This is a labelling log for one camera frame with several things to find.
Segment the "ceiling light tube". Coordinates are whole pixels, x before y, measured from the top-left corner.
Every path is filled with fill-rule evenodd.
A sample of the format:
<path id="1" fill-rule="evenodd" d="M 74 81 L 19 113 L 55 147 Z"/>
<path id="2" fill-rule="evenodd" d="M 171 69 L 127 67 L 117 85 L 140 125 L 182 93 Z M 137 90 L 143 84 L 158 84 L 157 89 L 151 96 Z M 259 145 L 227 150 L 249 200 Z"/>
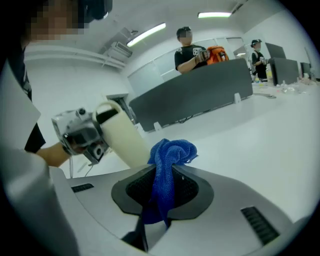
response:
<path id="1" fill-rule="evenodd" d="M 197 17 L 199 19 L 206 18 L 229 18 L 232 15 L 231 12 L 199 12 Z"/>
<path id="2" fill-rule="evenodd" d="M 163 29 L 166 28 L 166 23 L 163 22 L 163 23 L 160 23 L 154 27 L 152 27 L 151 29 L 135 36 L 133 39 L 131 39 L 127 44 L 126 46 L 127 47 L 132 47 L 134 45 L 136 45 L 137 43 L 139 43 L 140 41 L 144 40 L 145 38 L 149 37 L 150 35 L 154 34 L 154 33 L 157 33 Z"/>

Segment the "white ceiling pipes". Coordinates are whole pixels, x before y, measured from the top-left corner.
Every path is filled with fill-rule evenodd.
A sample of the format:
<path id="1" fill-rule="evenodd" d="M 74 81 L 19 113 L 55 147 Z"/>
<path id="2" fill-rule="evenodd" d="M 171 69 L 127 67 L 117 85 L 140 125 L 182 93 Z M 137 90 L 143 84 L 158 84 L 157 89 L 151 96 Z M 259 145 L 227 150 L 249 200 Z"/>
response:
<path id="1" fill-rule="evenodd" d="M 116 58 L 88 50 L 59 46 L 59 45 L 31 45 L 25 50 L 25 60 L 67 59 L 98 63 L 102 66 L 111 66 L 123 69 L 126 64 Z"/>

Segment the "blue cloth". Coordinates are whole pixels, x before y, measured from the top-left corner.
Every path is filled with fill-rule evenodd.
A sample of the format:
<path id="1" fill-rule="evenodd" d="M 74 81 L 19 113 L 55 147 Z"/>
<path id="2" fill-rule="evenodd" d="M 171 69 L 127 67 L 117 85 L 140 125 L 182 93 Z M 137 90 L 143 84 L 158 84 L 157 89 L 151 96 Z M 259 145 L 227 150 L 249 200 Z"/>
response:
<path id="1" fill-rule="evenodd" d="M 169 226 L 167 214 L 175 206 L 172 165 L 189 164 L 197 156 L 196 146 L 185 139 L 164 138 L 152 147 L 148 163 L 155 165 L 155 176 L 150 200 L 142 213 L 145 225 L 163 221 L 167 227 Z"/>

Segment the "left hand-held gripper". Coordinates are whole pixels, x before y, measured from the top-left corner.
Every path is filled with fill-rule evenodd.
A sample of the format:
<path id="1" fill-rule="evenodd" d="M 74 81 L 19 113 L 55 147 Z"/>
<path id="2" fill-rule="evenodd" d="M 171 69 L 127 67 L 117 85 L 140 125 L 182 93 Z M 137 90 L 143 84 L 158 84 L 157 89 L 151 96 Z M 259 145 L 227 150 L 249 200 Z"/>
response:
<path id="1" fill-rule="evenodd" d="M 68 110 L 51 119 L 55 133 L 62 143 L 66 137 L 73 137 L 81 147 L 86 147 L 84 155 L 90 164 L 97 165 L 109 146 L 102 138 L 98 122 L 92 120 L 92 113 L 84 108 Z"/>

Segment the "cream round ball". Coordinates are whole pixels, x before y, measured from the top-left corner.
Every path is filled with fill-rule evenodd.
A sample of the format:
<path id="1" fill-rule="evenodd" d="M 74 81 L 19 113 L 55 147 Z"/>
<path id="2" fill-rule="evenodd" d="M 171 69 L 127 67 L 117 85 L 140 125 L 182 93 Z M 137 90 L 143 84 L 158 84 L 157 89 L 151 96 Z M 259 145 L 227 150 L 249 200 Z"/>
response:
<path id="1" fill-rule="evenodd" d="M 101 102 L 93 111 L 92 120 L 98 121 L 97 112 L 103 106 L 111 107 L 116 111 L 115 115 L 99 125 L 104 141 L 130 168 L 147 164 L 150 149 L 119 104 L 113 100 Z"/>

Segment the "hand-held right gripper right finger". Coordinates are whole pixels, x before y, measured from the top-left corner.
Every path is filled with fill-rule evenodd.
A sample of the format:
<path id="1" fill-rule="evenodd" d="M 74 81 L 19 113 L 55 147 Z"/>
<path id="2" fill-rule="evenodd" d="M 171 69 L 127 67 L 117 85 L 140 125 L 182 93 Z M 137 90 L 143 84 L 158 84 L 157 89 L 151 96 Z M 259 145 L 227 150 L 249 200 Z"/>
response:
<path id="1" fill-rule="evenodd" d="M 213 189 L 210 206 L 197 218 L 174 220 L 149 251 L 153 256 L 243 256 L 263 247 L 247 218 L 250 210 L 282 234 L 293 222 L 275 204 L 239 180 L 186 166 Z"/>

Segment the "white air conditioner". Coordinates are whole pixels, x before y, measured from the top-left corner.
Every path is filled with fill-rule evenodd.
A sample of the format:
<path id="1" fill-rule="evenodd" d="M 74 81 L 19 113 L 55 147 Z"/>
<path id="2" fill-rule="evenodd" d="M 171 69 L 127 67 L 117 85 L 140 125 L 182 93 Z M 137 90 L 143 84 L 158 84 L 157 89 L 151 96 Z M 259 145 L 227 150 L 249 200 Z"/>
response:
<path id="1" fill-rule="evenodd" d="M 111 44 L 106 54 L 112 58 L 124 61 L 133 55 L 133 52 L 123 43 L 115 41 Z"/>

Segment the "person's left forearm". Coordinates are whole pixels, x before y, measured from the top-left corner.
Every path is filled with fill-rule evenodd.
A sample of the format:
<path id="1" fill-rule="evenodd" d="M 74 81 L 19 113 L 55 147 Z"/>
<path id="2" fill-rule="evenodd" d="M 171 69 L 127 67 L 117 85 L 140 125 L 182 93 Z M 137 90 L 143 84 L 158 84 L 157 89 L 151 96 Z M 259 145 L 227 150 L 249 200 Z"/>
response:
<path id="1" fill-rule="evenodd" d="M 63 144 L 60 142 L 47 148 L 41 148 L 36 152 L 36 154 L 43 158 L 49 166 L 57 168 L 71 157 L 71 155 L 65 151 Z"/>

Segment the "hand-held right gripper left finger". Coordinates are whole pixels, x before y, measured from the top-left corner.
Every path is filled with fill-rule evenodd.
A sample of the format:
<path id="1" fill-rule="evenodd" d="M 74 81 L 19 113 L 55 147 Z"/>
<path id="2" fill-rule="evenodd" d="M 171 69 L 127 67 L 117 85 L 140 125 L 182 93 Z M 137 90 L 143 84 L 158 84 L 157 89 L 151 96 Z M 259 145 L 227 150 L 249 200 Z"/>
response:
<path id="1" fill-rule="evenodd" d="M 119 208 L 112 198 L 112 188 L 117 182 L 150 167 L 150 164 L 146 164 L 132 169 L 73 179 L 67 179 L 61 169 L 52 167 L 50 175 L 64 211 L 71 203 L 63 200 L 71 196 L 103 228 L 121 239 L 136 229 L 139 216 L 125 213 Z"/>

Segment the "black printed t-shirt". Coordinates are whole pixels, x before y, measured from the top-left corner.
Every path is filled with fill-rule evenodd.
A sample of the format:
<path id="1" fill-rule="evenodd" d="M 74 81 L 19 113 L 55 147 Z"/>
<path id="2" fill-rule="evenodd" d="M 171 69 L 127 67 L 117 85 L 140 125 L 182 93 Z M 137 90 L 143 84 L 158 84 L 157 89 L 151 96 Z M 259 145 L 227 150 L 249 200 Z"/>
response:
<path id="1" fill-rule="evenodd" d="M 15 78 L 17 79 L 20 87 L 27 95 L 30 101 L 32 101 L 32 88 L 28 78 L 26 66 L 25 66 L 25 49 L 22 48 L 20 39 L 14 39 L 14 42 L 9 46 L 8 61 L 13 71 Z M 38 124 L 36 123 L 25 145 L 25 150 L 31 153 L 37 153 L 41 147 L 46 143 Z"/>

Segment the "person's left hand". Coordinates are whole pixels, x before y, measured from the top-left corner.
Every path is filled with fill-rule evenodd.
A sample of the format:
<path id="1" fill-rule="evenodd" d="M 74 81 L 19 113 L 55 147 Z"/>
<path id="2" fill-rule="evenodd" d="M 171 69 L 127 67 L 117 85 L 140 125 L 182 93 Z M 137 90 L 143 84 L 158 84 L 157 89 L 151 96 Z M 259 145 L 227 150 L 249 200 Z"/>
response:
<path id="1" fill-rule="evenodd" d="M 72 136 L 67 136 L 63 139 L 62 142 L 66 147 L 68 147 L 68 149 L 70 150 L 70 152 L 72 153 L 72 156 L 76 156 L 76 155 L 81 155 L 83 154 L 87 147 L 83 147 L 80 146 L 79 144 L 76 143 L 75 139 Z"/>

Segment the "orange backpack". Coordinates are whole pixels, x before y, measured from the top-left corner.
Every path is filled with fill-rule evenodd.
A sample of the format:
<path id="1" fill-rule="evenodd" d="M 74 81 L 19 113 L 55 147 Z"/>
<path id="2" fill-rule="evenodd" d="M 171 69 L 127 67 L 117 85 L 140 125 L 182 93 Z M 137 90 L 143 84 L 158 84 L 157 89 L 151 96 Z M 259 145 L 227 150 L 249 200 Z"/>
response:
<path id="1" fill-rule="evenodd" d="M 207 50 L 209 51 L 209 59 L 206 61 L 207 65 L 226 62 L 229 60 L 229 57 L 222 46 L 210 46 Z"/>

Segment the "black monitor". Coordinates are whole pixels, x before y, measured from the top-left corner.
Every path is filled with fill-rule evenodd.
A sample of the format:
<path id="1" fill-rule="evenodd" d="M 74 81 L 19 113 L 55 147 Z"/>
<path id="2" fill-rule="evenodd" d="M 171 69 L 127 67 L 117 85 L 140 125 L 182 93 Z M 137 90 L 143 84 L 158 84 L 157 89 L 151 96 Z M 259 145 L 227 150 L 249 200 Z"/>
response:
<path id="1" fill-rule="evenodd" d="M 286 54 L 283 47 L 268 42 L 266 42 L 265 45 L 271 58 L 286 59 Z"/>

